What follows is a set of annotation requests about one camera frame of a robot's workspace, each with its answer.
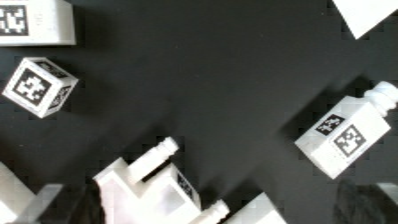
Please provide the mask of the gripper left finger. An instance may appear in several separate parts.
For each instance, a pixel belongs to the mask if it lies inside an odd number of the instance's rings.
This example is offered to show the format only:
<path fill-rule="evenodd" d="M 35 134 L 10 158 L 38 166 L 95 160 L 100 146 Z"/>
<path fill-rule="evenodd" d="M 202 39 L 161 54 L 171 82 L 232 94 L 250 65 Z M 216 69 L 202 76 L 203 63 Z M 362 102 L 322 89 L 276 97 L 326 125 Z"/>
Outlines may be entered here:
<path fill-rule="evenodd" d="M 45 224 L 40 220 L 65 188 L 49 184 L 40 193 L 0 191 L 0 224 Z"/>

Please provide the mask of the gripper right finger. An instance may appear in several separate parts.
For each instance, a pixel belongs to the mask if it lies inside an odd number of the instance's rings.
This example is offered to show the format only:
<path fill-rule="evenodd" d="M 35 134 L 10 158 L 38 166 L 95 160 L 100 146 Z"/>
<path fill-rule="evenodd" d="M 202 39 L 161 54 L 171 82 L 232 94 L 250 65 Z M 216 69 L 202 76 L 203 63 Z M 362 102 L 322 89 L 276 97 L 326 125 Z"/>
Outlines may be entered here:
<path fill-rule="evenodd" d="M 398 224 L 398 202 L 378 184 L 340 182 L 338 224 Z"/>

